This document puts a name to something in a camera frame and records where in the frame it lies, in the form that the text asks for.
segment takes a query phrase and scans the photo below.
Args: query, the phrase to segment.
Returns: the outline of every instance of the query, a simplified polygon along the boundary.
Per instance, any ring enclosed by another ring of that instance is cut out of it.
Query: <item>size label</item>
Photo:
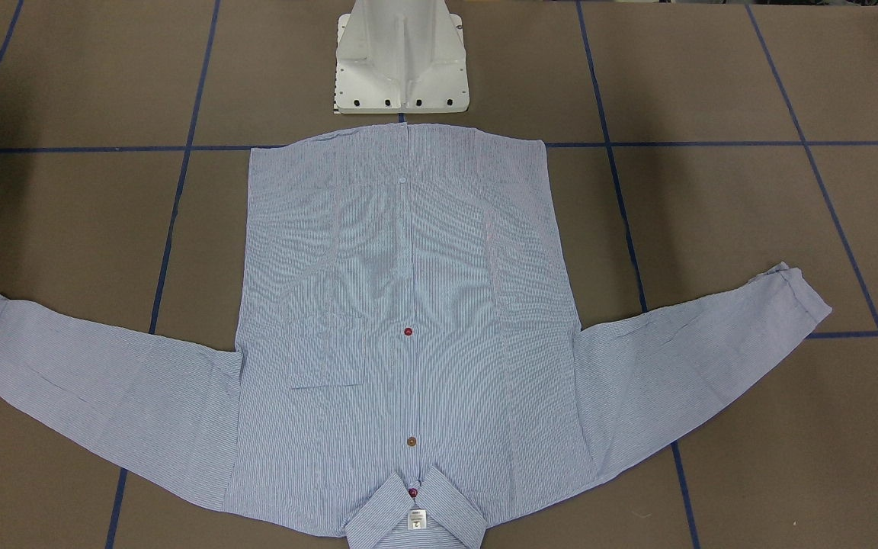
[[[409,511],[409,529],[425,529],[425,509]]]

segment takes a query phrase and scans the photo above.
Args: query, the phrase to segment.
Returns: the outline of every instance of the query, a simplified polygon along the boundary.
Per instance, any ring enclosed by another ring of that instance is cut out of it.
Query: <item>striped shirt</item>
[[[254,149],[247,219],[235,351],[0,296],[0,395],[192,503],[360,549],[477,549],[710,419],[830,312],[780,264],[582,330],[543,143],[468,128]]]

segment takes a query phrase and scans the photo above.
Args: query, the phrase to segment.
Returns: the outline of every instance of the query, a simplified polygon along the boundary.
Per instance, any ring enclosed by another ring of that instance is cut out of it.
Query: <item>shirt pocket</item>
[[[287,329],[290,389],[341,387],[365,382],[368,358],[364,321],[356,316],[308,316]]]

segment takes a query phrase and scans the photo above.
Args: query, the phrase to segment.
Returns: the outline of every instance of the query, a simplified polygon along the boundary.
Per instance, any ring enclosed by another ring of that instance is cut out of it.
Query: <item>fabric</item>
[[[829,312],[780,264],[582,331],[543,143],[390,124],[253,150],[234,352],[0,296],[0,395],[209,509],[475,549],[707,421]]]

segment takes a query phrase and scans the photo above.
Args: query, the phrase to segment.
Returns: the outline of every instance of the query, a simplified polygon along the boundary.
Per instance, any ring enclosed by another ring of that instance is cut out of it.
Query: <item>grid floor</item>
[[[704,427],[484,547],[878,547],[878,8],[447,3],[473,103],[408,122],[547,142],[586,326],[780,260],[835,309]],[[395,120],[331,114],[349,10],[1,0],[0,292],[232,348],[248,149]],[[0,400],[0,547],[345,545],[196,508]]]

